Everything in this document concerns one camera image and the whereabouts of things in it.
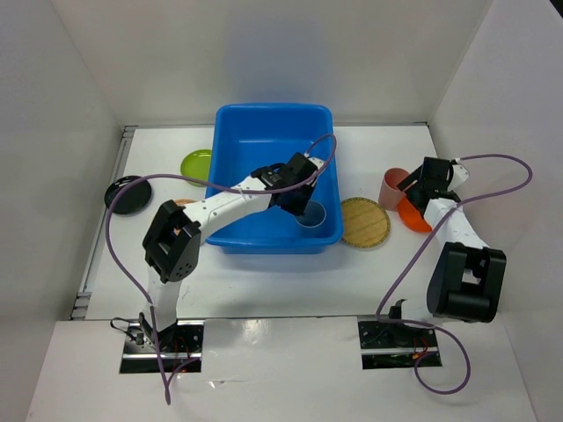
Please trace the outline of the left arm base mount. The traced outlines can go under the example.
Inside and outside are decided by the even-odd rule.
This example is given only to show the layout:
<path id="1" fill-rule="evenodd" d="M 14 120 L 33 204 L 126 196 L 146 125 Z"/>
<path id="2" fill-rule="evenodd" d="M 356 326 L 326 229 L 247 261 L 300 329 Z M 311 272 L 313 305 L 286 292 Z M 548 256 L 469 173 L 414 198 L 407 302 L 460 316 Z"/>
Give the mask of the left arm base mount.
<path id="1" fill-rule="evenodd" d="M 125 335 L 121 355 L 121 374 L 157 373 L 157 353 L 150 336 L 132 319 L 113 318 L 110 327 Z M 181 372 L 201 371 L 201 352 L 204 338 L 203 320 L 179 320 L 171 343 L 160 342 L 160 352 L 166 373 L 181 367 Z"/>

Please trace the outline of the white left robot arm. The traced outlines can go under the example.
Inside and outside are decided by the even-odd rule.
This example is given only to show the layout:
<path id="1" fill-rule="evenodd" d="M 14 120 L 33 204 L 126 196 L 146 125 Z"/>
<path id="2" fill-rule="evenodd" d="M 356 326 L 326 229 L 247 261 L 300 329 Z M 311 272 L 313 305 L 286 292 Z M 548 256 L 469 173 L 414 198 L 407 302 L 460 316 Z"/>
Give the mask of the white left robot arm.
<path id="1" fill-rule="evenodd" d="M 150 299 L 139 324 L 146 344 L 159 352 L 173 345 L 181 282 L 194 272 L 209 236 L 271 207 L 303 215 L 325 167 L 326 161 L 297 152 L 287 163 L 260 167 L 207 199 L 185 206 L 172 200 L 163 203 L 143 239 Z"/>

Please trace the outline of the pink plastic cup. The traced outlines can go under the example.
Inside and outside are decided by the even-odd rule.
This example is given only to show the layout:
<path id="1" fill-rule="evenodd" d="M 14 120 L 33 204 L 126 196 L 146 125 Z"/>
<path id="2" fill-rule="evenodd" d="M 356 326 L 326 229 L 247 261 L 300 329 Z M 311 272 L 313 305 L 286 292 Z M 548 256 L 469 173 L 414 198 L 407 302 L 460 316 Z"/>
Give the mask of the pink plastic cup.
<path id="1" fill-rule="evenodd" d="M 398 189 L 398 184 L 403 181 L 409 172 L 402 168 L 390 168 L 384 173 L 378 204 L 385 210 L 394 210 L 403 200 L 405 194 Z"/>

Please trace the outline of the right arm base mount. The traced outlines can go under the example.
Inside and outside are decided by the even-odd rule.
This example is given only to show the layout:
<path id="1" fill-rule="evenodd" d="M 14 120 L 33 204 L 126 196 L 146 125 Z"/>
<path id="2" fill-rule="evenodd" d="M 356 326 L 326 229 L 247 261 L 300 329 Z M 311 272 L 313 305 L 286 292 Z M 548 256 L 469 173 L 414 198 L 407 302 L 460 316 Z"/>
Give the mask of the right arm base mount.
<path id="1" fill-rule="evenodd" d="M 357 320 L 363 370 L 441 367 L 437 338 L 430 329 L 385 324 L 374 318 Z"/>

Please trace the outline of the orange woven bamboo tray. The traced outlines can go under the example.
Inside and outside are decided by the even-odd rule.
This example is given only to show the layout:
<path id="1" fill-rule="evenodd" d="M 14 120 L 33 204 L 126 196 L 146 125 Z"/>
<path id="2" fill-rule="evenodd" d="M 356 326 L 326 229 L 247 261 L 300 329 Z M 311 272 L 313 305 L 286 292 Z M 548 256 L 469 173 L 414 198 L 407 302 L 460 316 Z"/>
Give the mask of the orange woven bamboo tray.
<path id="1" fill-rule="evenodd" d="M 191 200 L 191 199 L 179 199 L 179 200 L 174 200 L 174 203 L 177 206 L 186 206 L 192 203 L 195 203 L 196 200 Z"/>

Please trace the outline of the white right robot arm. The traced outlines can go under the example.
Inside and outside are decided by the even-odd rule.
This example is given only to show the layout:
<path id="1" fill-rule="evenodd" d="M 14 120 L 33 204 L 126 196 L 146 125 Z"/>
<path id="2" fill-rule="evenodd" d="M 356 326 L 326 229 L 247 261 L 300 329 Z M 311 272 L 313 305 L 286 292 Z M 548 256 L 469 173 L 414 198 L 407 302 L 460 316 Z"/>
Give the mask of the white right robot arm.
<path id="1" fill-rule="evenodd" d="M 490 323 L 494 320 L 506 267 L 503 251 L 490 248 L 465 216 L 454 188 L 469 172 L 456 160 L 426 157 L 422 165 L 398 183 L 423 221 L 435 229 L 442 251 L 428 284 L 426 297 L 399 300 L 385 334 L 396 346 L 416 335 L 413 320 Z"/>

